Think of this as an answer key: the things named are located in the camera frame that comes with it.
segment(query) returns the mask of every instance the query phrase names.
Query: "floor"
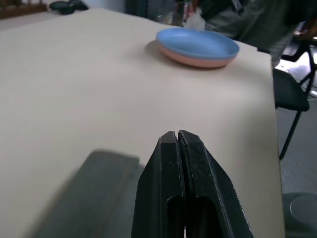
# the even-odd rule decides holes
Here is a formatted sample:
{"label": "floor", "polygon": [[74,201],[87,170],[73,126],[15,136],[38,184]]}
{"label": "floor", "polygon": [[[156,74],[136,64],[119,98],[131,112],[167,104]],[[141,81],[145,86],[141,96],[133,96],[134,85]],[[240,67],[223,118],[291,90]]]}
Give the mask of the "floor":
{"label": "floor", "polygon": [[[0,30],[60,17],[52,12],[43,12],[17,18],[0,20]],[[282,62],[280,67],[292,72],[292,68],[305,65],[305,57],[295,64]],[[317,191],[317,101],[310,102],[311,109],[303,113],[290,147],[281,162],[283,192]],[[294,113],[277,110],[277,131],[280,148],[294,118]]]}

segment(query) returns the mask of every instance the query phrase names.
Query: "chair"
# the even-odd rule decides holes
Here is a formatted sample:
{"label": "chair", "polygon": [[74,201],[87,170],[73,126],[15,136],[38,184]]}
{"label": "chair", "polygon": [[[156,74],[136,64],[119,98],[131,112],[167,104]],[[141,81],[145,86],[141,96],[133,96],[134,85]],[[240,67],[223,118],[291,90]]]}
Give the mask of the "chair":
{"label": "chair", "polygon": [[[293,124],[287,135],[286,141],[279,156],[280,160],[283,159],[285,156],[302,112],[306,112],[309,109],[309,102],[307,97],[313,86],[315,71],[317,69],[317,65],[314,62],[314,58],[310,48],[310,41],[303,41],[293,56],[282,56],[283,60],[296,62],[305,52],[307,52],[309,56],[311,71],[299,83],[297,83],[294,77],[289,73],[278,69],[273,70],[275,108],[285,108],[288,110],[297,111]],[[307,80],[309,80],[307,88],[305,91],[303,91],[301,86]]]}

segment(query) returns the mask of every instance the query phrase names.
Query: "person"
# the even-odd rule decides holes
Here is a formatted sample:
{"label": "person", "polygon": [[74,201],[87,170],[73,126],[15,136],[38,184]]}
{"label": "person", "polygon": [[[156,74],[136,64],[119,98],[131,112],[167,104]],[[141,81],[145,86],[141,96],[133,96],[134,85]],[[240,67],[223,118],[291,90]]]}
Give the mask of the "person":
{"label": "person", "polygon": [[[219,32],[234,40],[270,52],[272,65],[278,65],[285,47],[293,38],[300,21],[309,20],[301,30],[300,39],[317,36],[317,7],[315,0],[218,0],[220,12],[213,12],[217,0],[193,0],[200,6],[206,30]],[[242,10],[232,3],[243,6]]]}

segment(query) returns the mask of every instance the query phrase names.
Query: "chair leg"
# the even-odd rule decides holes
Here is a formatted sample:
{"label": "chair leg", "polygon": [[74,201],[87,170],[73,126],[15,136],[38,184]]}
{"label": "chair leg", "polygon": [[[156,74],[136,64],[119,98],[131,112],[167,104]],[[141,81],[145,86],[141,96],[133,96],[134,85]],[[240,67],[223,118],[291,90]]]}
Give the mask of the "chair leg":
{"label": "chair leg", "polygon": [[292,137],[293,137],[295,128],[296,128],[296,126],[297,126],[297,123],[298,123],[298,121],[299,121],[299,117],[301,116],[301,114],[302,114],[302,112],[297,111],[296,116],[295,116],[295,119],[294,119],[293,124],[292,124],[292,126],[291,126],[291,129],[289,130],[289,133],[288,133],[288,135],[287,135],[286,141],[285,141],[285,143],[284,143],[282,152],[281,152],[281,154],[280,154],[280,156],[279,156],[279,159],[280,159],[280,160],[283,159],[284,156],[285,156],[286,150],[287,150],[287,148],[288,148],[288,146],[289,146],[289,143],[291,142],[291,139],[292,139]]}

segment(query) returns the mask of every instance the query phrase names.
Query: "beige table surface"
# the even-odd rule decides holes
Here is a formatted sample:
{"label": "beige table surface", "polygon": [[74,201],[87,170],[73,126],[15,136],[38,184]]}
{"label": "beige table surface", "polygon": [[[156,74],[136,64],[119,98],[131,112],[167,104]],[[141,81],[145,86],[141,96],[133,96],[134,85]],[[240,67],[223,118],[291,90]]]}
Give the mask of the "beige table surface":
{"label": "beige table surface", "polygon": [[24,237],[97,148],[140,157],[185,129],[229,174],[256,238],[284,237],[270,58],[227,67],[163,57],[168,26],[104,9],[0,32],[0,237]]}

